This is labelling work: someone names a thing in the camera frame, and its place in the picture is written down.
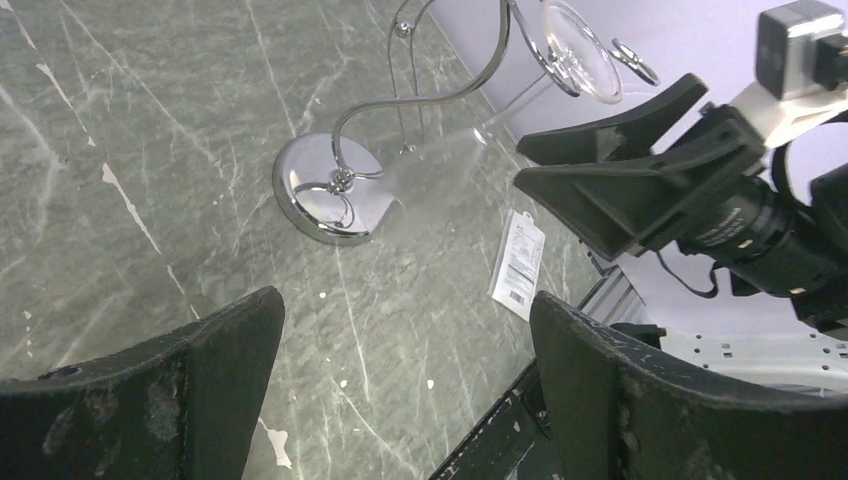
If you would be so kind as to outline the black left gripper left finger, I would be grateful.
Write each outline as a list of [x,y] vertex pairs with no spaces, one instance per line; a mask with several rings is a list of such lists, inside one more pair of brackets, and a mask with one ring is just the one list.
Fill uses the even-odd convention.
[[120,352],[1,383],[5,479],[238,479],[285,320],[273,287]]

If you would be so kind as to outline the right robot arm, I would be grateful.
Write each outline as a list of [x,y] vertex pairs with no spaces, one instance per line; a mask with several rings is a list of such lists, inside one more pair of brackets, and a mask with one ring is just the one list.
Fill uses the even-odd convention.
[[845,338],[846,168],[816,178],[811,203],[800,202],[787,146],[769,146],[754,126],[772,100],[758,85],[744,102],[705,106],[671,147],[654,152],[706,91],[687,74],[631,110],[528,134],[517,150],[531,166],[514,184],[607,261],[676,244],[728,270],[734,295],[787,298],[801,322]]

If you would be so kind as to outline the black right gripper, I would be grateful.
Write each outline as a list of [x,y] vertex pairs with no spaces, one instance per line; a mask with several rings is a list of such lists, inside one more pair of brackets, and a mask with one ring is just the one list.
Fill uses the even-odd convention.
[[789,185],[788,147],[774,148],[771,180],[762,180],[766,149],[729,106],[709,109],[672,148],[649,156],[707,92],[687,73],[625,112],[525,135],[517,152],[543,167],[514,184],[606,260],[678,239],[683,254],[727,269],[737,296],[806,297],[845,280],[846,167],[816,178],[804,205]]

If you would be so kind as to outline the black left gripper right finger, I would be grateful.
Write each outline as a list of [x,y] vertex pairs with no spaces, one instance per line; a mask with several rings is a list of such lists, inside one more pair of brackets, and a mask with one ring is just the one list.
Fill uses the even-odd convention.
[[847,402],[694,366],[548,292],[529,320],[569,479],[843,479]]

